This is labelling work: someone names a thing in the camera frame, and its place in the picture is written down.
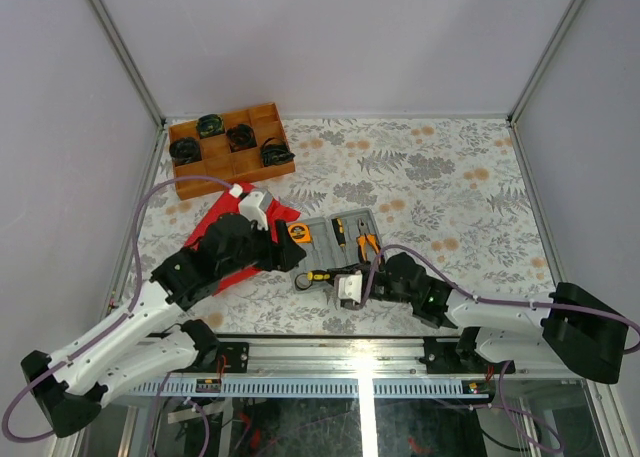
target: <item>perforated metal strip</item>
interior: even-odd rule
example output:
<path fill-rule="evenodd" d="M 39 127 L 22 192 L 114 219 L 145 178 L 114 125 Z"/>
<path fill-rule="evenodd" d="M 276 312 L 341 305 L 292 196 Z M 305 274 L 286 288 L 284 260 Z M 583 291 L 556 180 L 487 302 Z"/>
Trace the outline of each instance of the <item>perforated metal strip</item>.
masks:
<path fill-rule="evenodd" d="M 129 392 L 135 396 L 154 396 L 161 380 L 146 382 Z M 162 392 L 166 397 L 277 397 L 277 398 L 355 398 L 357 379 L 274 379 L 226 377 L 220 392 L 203 390 L 194 377 L 172 377 Z M 377 398 L 483 398 L 464 394 L 458 379 L 374 379 Z"/>

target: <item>floral pattern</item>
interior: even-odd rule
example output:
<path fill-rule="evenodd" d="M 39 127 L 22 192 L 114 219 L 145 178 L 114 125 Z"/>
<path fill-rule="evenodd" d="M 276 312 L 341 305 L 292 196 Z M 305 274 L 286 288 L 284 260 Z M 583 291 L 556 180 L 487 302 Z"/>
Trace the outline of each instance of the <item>floral pattern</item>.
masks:
<path fill-rule="evenodd" d="M 530 293 L 552 288 L 506 123 L 498 119 L 284 121 L 296 172 L 260 183 L 302 218 L 370 207 L 386 244 L 407 245 L 465 288 Z M 165 146 L 155 182 L 173 177 Z M 217 194 L 181 202 L 167 187 L 149 202 L 139 236 L 144 277 L 182 246 Z M 133 289 L 130 272 L 124 297 Z M 406 304 L 337 309 L 327 292 L 292 291 L 262 273 L 189 312 L 220 332 L 444 335 Z"/>

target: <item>gray tool tray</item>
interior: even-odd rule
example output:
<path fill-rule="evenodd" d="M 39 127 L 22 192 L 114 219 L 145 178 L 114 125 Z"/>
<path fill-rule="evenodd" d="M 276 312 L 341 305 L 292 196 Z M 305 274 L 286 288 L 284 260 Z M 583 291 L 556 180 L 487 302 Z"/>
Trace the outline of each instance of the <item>gray tool tray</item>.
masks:
<path fill-rule="evenodd" d="M 333 232 L 331 220 L 336 217 L 342 219 L 344 236 L 347 242 L 347 245 L 345 246 L 347 258 L 345 258 L 344 252 L 338 245 L 335 233 Z M 360 232 L 358 231 L 358 219 L 365 221 L 369 226 L 369 232 L 375 234 L 378 239 L 378 245 L 382 247 L 380 232 L 378 232 L 378 226 L 376 225 L 376 220 L 373 217 L 373 212 L 371 212 L 371 209 L 369 208 L 340 212 L 329 216 L 329 218 L 316 217 L 314 219 L 296 221 L 302 222 L 309 227 L 312 242 L 309 244 L 298 244 L 307 252 L 307 256 L 300 261 L 295 269 L 289 272 L 291 275 L 291 286 L 293 287 L 294 292 L 306 293 L 331 287 L 327 282 L 317 282 L 308 289 L 298 290 L 293 281 L 296 276 L 301 273 L 306 274 L 310 270 L 326 270 L 345 267 L 359 262 L 358 243 L 356 242 L 356 239 L 360 235 Z M 369 260 L 373 260 L 374 255 L 375 253 L 373 249 L 370 246 L 367 246 L 367 258 Z"/>

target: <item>screwdriver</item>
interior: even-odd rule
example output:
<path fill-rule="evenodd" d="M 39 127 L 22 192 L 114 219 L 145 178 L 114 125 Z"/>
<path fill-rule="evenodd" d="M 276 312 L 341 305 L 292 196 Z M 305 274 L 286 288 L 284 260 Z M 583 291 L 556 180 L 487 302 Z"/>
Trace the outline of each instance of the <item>screwdriver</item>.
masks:
<path fill-rule="evenodd" d="M 347 257 L 347 239 L 344 236 L 344 226 L 342 225 L 342 219 L 340 217 L 331 219 L 331 224 L 333 225 L 333 232 L 336 234 L 338 245 L 342 248 L 342 252 L 344 253 L 345 262 L 349 263 L 349 258 Z"/>

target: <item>red fabric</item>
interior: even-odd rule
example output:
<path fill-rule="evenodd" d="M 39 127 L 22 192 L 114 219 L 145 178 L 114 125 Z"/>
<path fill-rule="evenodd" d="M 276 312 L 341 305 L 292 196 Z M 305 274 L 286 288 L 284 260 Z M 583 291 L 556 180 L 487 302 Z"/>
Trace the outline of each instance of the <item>red fabric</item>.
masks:
<path fill-rule="evenodd" d="M 254 186 L 251 184 L 239 184 L 239 185 L 242 186 L 242 189 L 245 192 L 250 192 L 254 188 Z M 196 225 L 196 228 L 194 229 L 193 233 L 189 236 L 189 238 L 187 239 L 184 245 L 185 246 L 193 245 L 197 239 L 199 239 L 204 235 L 204 232 L 205 230 L 207 230 L 207 227 L 209 227 L 210 224 L 213 224 L 216 220 L 218 220 L 218 217 L 220 217 L 222 214 L 227 214 L 229 212 L 238 212 L 239 202 L 240 202 L 239 198 L 232 196 L 228 190 L 225 191 L 220 196 L 220 198 L 216 201 L 216 203 L 213 204 L 211 209 L 209 209 L 209 212 L 207 212 L 207 215 L 205 215 L 204 218 L 200 221 L 200 223 Z M 269 222 L 269 228 L 271 229 L 272 239 L 275 242 L 277 242 L 276 226 L 275 226 L 276 220 L 293 222 L 294 220 L 297 220 L 299 217 L 300 217 L 300 212 L 292 209 L 291 207 L 287 207 L 286 205 L 282 205 L 276 199 L 273 199 L 273 201 L 271 202 L 271 205 L 269 205 L 269 208 L 267 209 L 267 221 Z M 220 282 L 220 286 L 216 291 L 216 294 L 222 292 L 227 287 L 230 287 L 234 284 L 237 284 L 238 282 L 242 282 L 243 280 L 246 280 L 249 277 L 256 275 L 258 272 L 260 272 L 259 269 L 250 267 L 240 272 L 236 272 L 235 274 L 227 277 L 226 279 L 222 279 L 222 281 Z"/>

